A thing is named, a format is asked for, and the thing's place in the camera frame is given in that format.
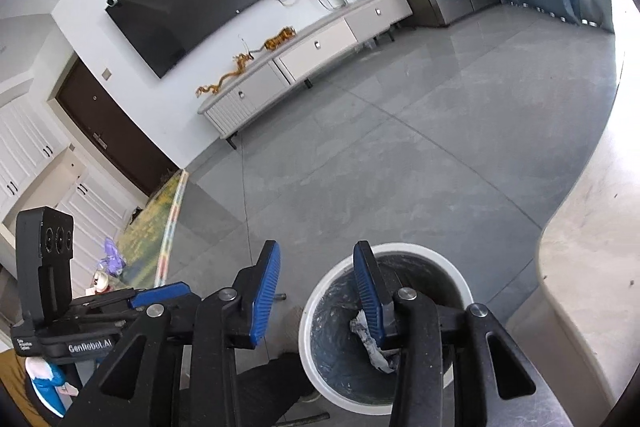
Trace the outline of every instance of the camera lens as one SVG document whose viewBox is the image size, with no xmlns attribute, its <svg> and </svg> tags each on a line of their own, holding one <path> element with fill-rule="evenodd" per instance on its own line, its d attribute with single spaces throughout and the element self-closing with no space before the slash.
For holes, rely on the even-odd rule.
<svg viewBox="0 0 640 427">
<path fill-rule="evenodd" d="M 47 229 L 47 232 L 45 232 L 44 235 L 44 248 L 50 252 L 51 247 L 53 247 L 53 230 Z"/>
<path fill-rule="evenodd" d="M 62 227 L 58 227 L 56 230 L 56 250 L 58 253 L 62 253 L 62 247 L 65 246 L 65 231 Z"/>
</svg>

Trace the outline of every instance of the white countertop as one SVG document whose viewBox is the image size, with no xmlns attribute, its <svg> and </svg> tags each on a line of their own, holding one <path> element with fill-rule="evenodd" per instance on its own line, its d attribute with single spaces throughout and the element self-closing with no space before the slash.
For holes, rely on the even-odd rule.
<svg viewBox="0 0 640 427">
<path fill-rule="evenodd" d="M 640 362 L 640 63 L 632 61 L 640 62 L 627 54 L 606 129 L 537 257 L 546 297 L 612 405 Z"/>
</svg>

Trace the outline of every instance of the white trash bin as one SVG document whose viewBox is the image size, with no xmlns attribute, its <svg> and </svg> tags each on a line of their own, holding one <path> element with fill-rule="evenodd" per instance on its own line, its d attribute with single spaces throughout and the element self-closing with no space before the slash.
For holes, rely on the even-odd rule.
<svg viewBox="0 0 640 427">
<path fill-rule="evenodd" d="M 386 243 L 371 247 L 385 266 L 413 280 L 413 286 L 436 304 L 466 309 L 473 302 L 460 272 L 429 248 L 410 243 Z M 370 365 L 366 350 L 349 329 L 359 309 L 348 256 L 327 273 L 306 302 L 300 322 L 300 358 L 314 387 L 330 402 L 351 412 L 391 414 L 396 374 L 385 375 Z M 445 359 L 444 386 L 453 380 L 453 368 Z"/>
</svg>

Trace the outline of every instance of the black metal bracket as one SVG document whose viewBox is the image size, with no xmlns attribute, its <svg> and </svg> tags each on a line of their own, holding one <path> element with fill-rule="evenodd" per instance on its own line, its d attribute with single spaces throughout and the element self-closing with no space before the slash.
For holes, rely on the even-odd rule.
<svg viewBox="0 0 640 427">
<path fill-rule="evenodd" d="M 231 148 L 232 148 L 234 151 L 237 151 L 237 150 L 238 150 L 238 147 L 236 146 L 236 144 L 234 143 L 234 140 L 233 140 L 233 139 L 234 139 L 234 136 L 237 136 L 237 135 L 238 135 L 238 133 L 236 133 L 236 132 L 235 132 L 235 133 L 233 133 L 231 136 L 229 136 L 229 137 L 226 139 L 226 142 L 231 146 Z"/>
</svg>

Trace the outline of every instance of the gray tile floor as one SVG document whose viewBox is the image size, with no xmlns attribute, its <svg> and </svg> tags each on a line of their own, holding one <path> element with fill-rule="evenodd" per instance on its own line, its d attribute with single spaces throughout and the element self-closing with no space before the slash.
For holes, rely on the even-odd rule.
<svg viewBox="0 0 640 427">
<path fill-rule="evenodd" d="M 602 133 L 615 71 L 612 35 L 533 10 L 404 30 L 295 91 L 237 152 L 210 148 L 184 198 L 171 280 L 208 295 L 265 240 L 280 243 L 289 299 L 240 369 L 277 356 L 286 310 L 359 239 L 440 252 L 504 321 L 537 286 L 540 231 Z M 332 425 L 377 424 L 315 407 L 335 413 Z"/>
</svg>

